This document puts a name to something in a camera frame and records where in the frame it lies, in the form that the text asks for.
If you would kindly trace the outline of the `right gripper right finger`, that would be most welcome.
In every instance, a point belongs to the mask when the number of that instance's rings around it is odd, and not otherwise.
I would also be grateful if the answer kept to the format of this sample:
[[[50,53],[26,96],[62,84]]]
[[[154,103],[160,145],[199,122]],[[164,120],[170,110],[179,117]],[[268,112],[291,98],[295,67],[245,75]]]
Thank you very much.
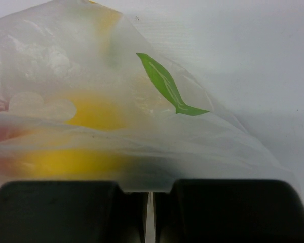
[[[156,242],[304,242],[304,205],[284,181],[181,179],[154,206]]]

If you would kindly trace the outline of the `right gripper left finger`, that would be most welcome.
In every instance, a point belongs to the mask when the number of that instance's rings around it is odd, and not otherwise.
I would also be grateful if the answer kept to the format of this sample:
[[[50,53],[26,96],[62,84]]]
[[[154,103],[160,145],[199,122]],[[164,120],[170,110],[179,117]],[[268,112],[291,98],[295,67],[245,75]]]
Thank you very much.
[[[110,181],[9,182],[0,242],[144,242],[144,194]]]

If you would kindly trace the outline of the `translucent plastic bag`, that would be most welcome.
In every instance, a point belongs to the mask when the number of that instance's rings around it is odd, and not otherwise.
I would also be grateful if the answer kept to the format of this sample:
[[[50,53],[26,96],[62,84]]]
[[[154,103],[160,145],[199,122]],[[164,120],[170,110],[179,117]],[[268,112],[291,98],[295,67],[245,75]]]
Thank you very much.
[[[50,1],[0,18],[0,122],[20,126],[22,135],[2,142],[16,154],[19,176],[7,181],[110,181],[125,194],[144,194],[144,242],[156,242],[156,193],[169,193],[181,179],[279,180],[291,173],[216,106],[182,67],[155,52],[121,14],[111,33],[111,77],[106,86],[116,94],[129,125],[100,131],[68,125],[44,116],[47,101],[69,89],[52,72],[48,54],[61,45],[57,22],[86,1]],[[112,151],[127,161],[96,179],[30,178],[18,162],[39,150],[54,135],[96,137],[94,148]]]

